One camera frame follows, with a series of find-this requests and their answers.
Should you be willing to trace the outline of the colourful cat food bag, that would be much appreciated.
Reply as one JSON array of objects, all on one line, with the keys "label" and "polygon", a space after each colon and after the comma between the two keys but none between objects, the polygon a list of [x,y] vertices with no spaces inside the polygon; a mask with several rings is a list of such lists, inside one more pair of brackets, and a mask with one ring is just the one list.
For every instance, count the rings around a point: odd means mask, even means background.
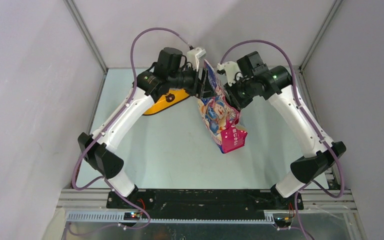
[{"label": "colourful cat food bag", "polygon": [[208,73],[207,82],[215,96],[197,100],[202,121],[223,154],[242,148],[248,132],[240,124],[240,111],[228,103],[227,91],[207,60],[204,61],[203,69]]}]

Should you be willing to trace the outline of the yellow double pet bowl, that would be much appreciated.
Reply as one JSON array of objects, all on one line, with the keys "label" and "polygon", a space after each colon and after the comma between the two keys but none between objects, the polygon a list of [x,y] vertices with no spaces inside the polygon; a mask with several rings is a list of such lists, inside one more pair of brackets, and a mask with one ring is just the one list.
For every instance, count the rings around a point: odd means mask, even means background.
[{"label": "yellow double pet bowl", "polygon": [[144,116],[158,114],[174,105],[188,99],[190,95],[184,89],[170,89],[152,107],[143,113]]}]

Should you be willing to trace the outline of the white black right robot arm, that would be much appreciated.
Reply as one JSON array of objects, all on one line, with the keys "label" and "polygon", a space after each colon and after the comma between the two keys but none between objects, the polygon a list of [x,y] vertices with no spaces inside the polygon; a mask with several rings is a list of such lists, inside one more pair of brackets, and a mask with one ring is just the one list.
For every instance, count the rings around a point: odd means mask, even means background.
[{"label": "white black right robot arm", "polygon": [[291,195],[309,184],[346,151],[341,141],[333,141],[308,112],[293,77],[284,66],[269,68],[254,51],[238,59],[217,65],[217,72],[226,75],[228,102],[237,110],[246,108],[256,96],[263,97],[283,117],[294,133],[303,154],[290,164],[290,171],[271,191],[271,204],[284,209]]}]

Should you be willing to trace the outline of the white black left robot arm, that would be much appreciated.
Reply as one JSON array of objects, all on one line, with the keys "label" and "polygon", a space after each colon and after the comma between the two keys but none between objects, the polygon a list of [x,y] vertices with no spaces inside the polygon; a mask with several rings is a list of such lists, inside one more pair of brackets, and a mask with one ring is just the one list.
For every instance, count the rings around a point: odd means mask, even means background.
[{"label": "white black left robot arm", "polygon": [[202,47],[191,48],[187,53],[165,47],[150,68],[135,76],[129,95],[110,117],[92,133],[79,135],[81,160],[120,194],[118,201],[125,208],[136,206],[137,186],[125,173],[125,163],[116,150],[135,122],[170,90],[185,90],[197,98],[215,95],[209,85],[208,71],[201,64],[205,55]]}]

